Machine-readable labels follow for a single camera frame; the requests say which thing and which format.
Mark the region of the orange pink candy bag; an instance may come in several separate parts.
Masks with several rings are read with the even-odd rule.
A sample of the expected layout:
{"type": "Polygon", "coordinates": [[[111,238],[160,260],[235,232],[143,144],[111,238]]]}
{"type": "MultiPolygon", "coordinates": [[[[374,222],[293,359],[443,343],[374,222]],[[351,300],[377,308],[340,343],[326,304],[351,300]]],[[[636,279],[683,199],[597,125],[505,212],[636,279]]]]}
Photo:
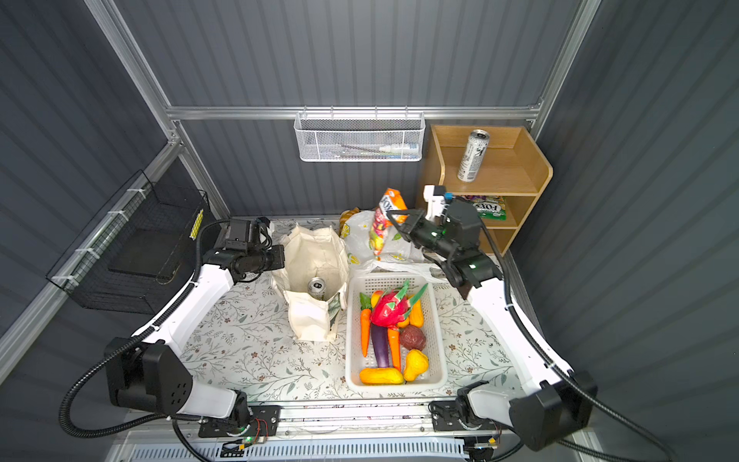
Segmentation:
{"type": "Polygon", "coordinates": [[[391,188],[386,190],[379,201],[369,229],[369,248],[374,256],[379,256],[382,253],[392,227],[392,223],[388,221],[386,216],[386,212],[389,210],[407,210],[400,191],[391,188]]]}

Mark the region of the cream canvas tote bag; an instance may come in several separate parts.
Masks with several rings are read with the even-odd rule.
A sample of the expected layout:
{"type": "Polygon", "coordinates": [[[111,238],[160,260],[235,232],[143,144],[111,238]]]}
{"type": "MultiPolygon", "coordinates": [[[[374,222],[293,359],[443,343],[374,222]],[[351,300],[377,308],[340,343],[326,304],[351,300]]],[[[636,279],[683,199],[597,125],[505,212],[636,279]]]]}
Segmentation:
{"type": "Polygon", "coordinates": [[[331,228],[310,230],[295,226],[281,239],[285,267],[273,273],[274,286],[288,304],[288,321],[300,342],[332,342],[337,323],[348,305],[348,253],[346,244],[331,228]],[[308,282],[321,277],[327,285],[325,300],[307,294],[308,282]]]}

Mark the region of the green candy bag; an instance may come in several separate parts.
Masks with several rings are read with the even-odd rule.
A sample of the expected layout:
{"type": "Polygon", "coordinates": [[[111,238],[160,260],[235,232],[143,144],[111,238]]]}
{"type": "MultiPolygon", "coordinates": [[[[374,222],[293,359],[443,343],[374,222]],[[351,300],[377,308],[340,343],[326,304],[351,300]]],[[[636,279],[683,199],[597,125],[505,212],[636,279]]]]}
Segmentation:
{"type": "Polygon", "coordinates": [[[483,219],[506,221],[507,212],[503,198],[500,196],[463,196],[473,206],[483,219]]]}

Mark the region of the white plastic produce basket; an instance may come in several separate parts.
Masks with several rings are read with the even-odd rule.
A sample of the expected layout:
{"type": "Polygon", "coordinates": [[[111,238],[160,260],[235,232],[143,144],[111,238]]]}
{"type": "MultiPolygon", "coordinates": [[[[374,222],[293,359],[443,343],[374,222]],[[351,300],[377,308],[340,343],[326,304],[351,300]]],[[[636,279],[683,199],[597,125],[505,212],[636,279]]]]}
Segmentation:
{"type": "Polygon", "coordinates": [[[359,394],[409,395],[448,381],[432,285],[411,273],[371,273],[350,283],[346,382],[359,394]]]}

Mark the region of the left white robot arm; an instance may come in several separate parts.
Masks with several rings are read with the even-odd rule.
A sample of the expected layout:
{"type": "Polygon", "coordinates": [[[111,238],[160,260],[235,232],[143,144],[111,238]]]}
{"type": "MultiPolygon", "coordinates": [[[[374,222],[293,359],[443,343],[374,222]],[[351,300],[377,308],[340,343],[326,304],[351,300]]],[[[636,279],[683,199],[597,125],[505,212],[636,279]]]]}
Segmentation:
{"type": "Polygon", "coordinates": [[[125,340],[106,348],[105,366],[112,404],[162,414],[220,420],[246,427],[251,422],[246,394],[194,379],[180,360],[194,329],[228,293],[250,273],[285,267],[284,246],[251,250],[212,249],[205,253],[195,281],[190,281],[157,316],[135,332],[142,342],[113,356],[125,340]]]}

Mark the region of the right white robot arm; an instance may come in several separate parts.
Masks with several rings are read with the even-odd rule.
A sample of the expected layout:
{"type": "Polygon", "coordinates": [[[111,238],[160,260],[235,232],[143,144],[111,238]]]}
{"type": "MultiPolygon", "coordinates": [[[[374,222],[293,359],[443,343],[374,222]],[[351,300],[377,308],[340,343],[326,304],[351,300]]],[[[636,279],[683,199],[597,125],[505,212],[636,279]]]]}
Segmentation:
{"type": "Polygon", "coordinates": [[[568,444],[571,435],[589,424],[593,406],[560,377],[571,373],[571,367],[519,312],[498,260],[481,249],[487,233],[475,206],[450,199],[433,219],[418,209],[391,210],[387,217],[398,234],[422,250],[479,313],[519,377],[523,390],[519,398],[493,390],[486,381],[461,388],[455,400],[461,425],[507,427],[535,452],[568,444]]]}

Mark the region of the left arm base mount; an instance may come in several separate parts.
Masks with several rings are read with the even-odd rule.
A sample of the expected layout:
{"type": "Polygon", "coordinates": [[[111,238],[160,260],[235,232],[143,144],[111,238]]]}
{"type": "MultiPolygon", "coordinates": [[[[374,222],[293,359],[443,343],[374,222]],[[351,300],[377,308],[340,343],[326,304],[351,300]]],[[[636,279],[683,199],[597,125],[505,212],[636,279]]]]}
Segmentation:
{"type": "Polygon", "coordinates": [[[199,438],[269,438],[276,434],[282,407],[278,405],[251,405],[238,420],[209,419],[200,425],[199,438]]]}

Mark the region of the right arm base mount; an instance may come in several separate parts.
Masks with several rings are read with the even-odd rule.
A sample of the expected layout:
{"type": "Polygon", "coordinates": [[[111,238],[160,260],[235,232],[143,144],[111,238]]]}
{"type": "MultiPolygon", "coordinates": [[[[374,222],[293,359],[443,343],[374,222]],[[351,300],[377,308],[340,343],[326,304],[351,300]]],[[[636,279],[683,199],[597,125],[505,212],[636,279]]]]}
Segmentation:
{"type": "Polygon", "coordinates": [[[477,381],[460,388],[454,400],[433,400],[427,409],[431,415],[433,429],[437,432],[488,430],[502,433],[511,430],[510,425],[492,419],[481,418],[473,412],[469,393],[488,381],[477,381]]]}

